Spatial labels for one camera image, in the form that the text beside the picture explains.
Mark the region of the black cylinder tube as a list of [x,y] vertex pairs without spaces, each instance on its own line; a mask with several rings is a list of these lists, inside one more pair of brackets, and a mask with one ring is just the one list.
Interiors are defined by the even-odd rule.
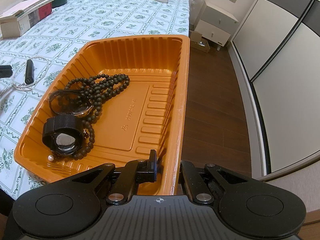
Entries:
[[24,82],[26,85],[30,85],[34,82],[34,63],[31,59],[28,59],[26,63]]

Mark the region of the orange plastic tray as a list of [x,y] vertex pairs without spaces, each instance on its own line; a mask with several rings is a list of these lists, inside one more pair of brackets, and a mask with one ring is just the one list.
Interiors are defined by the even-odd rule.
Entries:
[[[67,63],[38,103],[14,152],[15,161],[47,182],[72,176],[104,163],[117,167],[157,153],[159,173],[140,194],[173,195],[177,189],[189,70],[189,38],[140,35],[85,44]],[[75,78],[126,74],[130,84],[102,106],[93,125],[94,147],[81,160],[49,161],[42,142],[44,123],[54,114],[48,96]]]

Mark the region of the black strap watch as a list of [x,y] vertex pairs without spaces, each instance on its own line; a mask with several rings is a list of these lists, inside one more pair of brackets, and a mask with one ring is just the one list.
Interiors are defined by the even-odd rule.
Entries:
[[71,114],[49,118],[43,126],[43,144],[61,156],[75,154],[82,147],[83,141],[82,121]]

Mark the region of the cardboard box with books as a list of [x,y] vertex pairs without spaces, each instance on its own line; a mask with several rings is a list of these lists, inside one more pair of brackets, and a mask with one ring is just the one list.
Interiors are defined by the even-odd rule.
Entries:
[[1,14],[3,38],[21,37],[52,13],[54,0],[23,0]]

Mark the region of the floral green white bedsheet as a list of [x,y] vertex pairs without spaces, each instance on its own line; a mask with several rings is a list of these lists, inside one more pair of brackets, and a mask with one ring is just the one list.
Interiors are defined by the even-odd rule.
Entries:
[[[189,0],[68,0],[18,38],[1,39],[1,189],[11,198],[45,184],[14,160],[18,140],[43,94],[86,42],[131,35],[189,34]],[[27,60],[34,82],[26,85]]]

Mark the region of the small cardboard box on floor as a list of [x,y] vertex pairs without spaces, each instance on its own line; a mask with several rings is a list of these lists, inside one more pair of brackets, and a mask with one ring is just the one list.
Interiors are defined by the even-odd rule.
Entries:
[[201,33],[196,31],[189,31],[190,46],[191,48],[200,50],[202,52],[208,53],[210,51],[210,46],[208,41],[202,37]]

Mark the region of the white bedside nightstand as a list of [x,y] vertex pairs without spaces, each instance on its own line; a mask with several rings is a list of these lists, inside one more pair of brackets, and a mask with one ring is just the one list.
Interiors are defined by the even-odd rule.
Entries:
[[224,47],[237,30],[239,21],[230,12],[204,1],[195,20],[194,30],[202,37],[217,44],[217,50]]

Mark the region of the white grey sliding wardrobe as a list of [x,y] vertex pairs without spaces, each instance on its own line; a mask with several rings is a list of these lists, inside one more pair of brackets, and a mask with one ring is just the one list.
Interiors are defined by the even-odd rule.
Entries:
[[229,53],[245,108],[252,176],[319,159],[319,0],[256,0]]

